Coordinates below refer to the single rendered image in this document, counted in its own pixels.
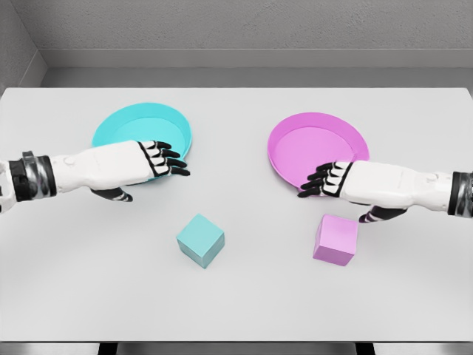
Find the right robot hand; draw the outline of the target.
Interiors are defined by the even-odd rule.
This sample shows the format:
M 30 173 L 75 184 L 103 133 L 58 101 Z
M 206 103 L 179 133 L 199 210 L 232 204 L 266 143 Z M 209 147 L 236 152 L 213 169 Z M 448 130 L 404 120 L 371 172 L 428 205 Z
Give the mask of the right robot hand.
M 360 223 L 398 217 L 413 205 L 412 193 L 404 186 L 405 168 L 358 160 L 325 163 L 300 186 L 299 197 L 328 196 L 344 199 L 371 209 Z

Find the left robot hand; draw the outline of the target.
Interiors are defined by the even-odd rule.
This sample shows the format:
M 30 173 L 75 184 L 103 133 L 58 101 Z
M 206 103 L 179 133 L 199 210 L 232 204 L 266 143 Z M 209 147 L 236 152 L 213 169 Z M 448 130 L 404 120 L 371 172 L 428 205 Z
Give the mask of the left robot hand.
M 162 141 L 126 141 L 90 150 L 86 186 L 95 195 L 112 201 L 132 202 L 124 186 L 169 175 L 189 176 L 187 163 Z

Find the cyan plate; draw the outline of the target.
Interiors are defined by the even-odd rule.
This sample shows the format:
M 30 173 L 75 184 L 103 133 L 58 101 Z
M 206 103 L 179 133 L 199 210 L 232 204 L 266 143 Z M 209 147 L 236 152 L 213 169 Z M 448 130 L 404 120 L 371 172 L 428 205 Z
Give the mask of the cyan plate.
M 191 148 L 188 119 L 177 109 L 159 103 L 125 106 L 103 120 L 92 137 L 92 147 L 124 141 L 162 141 L 183 160 Z

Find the pink plate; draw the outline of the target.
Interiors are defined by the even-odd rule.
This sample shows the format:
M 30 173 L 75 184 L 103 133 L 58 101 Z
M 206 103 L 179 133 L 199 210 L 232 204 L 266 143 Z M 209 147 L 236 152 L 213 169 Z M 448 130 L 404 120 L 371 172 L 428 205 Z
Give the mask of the pink plate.
M 370 159 L 367 142 L 354 126 L 320 112 L 280 121 L 269 135 L 267 152 L 276 173 L 296 188 L 322 164 Z

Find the pink block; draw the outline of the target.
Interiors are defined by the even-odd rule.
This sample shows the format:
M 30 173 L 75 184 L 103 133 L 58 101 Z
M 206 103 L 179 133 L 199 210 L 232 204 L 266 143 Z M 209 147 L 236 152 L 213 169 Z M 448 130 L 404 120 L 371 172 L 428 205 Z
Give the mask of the pink block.
M 346 266 L 356 253 L 358 222 L 324 214 L 316 231 L 313 259 Z

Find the cyan block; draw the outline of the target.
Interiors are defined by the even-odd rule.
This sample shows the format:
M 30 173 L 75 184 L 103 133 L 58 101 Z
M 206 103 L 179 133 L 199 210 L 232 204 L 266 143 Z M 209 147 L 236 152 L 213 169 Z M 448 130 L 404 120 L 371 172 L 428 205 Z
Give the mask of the cyan block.
M 177 235 L 180 250 L 202 268 L 207 268 L 225 245 L 224 231 L 208 218 L 196 214 Z

